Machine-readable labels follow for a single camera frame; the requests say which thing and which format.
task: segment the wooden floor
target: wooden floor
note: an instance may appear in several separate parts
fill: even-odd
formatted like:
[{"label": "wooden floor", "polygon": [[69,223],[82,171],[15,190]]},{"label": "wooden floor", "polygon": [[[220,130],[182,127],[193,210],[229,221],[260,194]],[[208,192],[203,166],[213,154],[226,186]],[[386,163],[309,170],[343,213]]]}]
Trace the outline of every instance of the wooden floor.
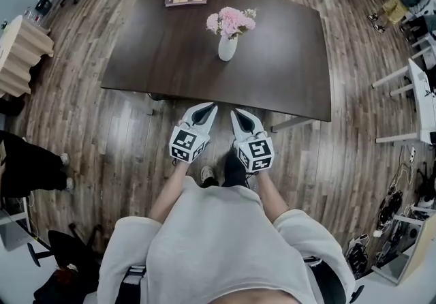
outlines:
[{"label": "wooden floor", "polygon": [[[344,247],[352,237],[372,233],[379,204],[398,165],[399,147],[377,145],[375,138],[416,128],[413,100],[390,97],[370,84],[403,67],[412,55],[395,28],[377,33],[366,14],[383,0],[291,0],[321,13],[330,66],[332,122],[314,123],[272,134],[276,150],[272,179],[291,208],[303,209],[321,222]],[[31,217],[41,239],[47,230],[67,232],[74,222],[83,235],[104,227],[97,248],[104,249],[118,218],[146,215],[172,172],[168,139],[189,102],[161,102],[152,117],[113,91],[100,89],[116,37],[135,0],[70,1],[50,17],[54,58],[27,96],[10,130],[55,153],[71,155],[73,195],[35,193]],[[199,178],[203,164],[215,164],[229,149],[230,106],[221,106],[212,143],[191,166]],[[265,128],[284,120],[280,114],[255,112]],[[416,145],[416,168],[431,162],[433,152]],[[407,149],[402,160],[408,160]],[[403,207],[414,199],[414,183],[403,176]],[[377,240],[369,245],[370,261]]]}]

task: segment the yellow pants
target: yellow pants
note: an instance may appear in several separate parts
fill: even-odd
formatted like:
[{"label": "yellow pants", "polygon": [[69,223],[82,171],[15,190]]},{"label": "yellow pants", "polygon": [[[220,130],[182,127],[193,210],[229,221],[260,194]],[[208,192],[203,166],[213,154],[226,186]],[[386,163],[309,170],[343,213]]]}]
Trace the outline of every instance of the yellow pants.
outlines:
[{"label": "yellow pants", "polygon": [[387,0],[383,5],[383,10],[392,24],[397,24],[409,11],[400,0]]}]

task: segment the white vase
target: white vase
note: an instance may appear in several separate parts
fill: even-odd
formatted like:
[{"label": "white vase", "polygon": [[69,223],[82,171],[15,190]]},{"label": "white vase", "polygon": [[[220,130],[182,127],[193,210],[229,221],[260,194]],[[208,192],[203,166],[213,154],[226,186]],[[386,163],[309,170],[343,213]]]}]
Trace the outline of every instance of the white vase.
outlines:
[{"label": "white vase", "polygon": [[218,56],[222,61],[229,61],[232,59],[238,46],[238,36],[228,39],[225,36],[221,36],[218,46]]}]

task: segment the white sweatshirt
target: white sweatshirt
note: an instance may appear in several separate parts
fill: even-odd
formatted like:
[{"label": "white sweatshirt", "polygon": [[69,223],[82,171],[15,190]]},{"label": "white sweatshirt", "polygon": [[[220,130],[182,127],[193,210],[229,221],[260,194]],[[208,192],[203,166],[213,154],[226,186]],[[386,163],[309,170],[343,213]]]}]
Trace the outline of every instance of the white sweatshirt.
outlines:
[{"label": "white sweatshirt", "polygon": [[250,189],[202,189],[186,177],[163,225],[143,217],[116,223],[100,269],[98,303],[115,303],[131,265],[146,265],[141,304],[205,304],[252,288],[282,290],[303,304],[316,303],[303,256],[326,262],[350,299],[354,277],[321,224],[299,210],[271,224]]}]

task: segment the dark wooden table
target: dark wooden table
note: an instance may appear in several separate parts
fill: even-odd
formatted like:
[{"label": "dark wooden table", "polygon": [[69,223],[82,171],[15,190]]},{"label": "dark wooden table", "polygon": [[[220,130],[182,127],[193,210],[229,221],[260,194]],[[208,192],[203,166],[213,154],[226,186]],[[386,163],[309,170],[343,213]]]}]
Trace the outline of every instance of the dark wooden table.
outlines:
[{"label": "dark wooden table", "polygon": [[[228,62],[206,19],[221,8],[257,8],[256,28]],[[330,76],[320,14],[286,0],[207,0],[166,8],[137,0],[102,80],[119,91],[251,106],[295,118],[275,131],[331,120]]]}]

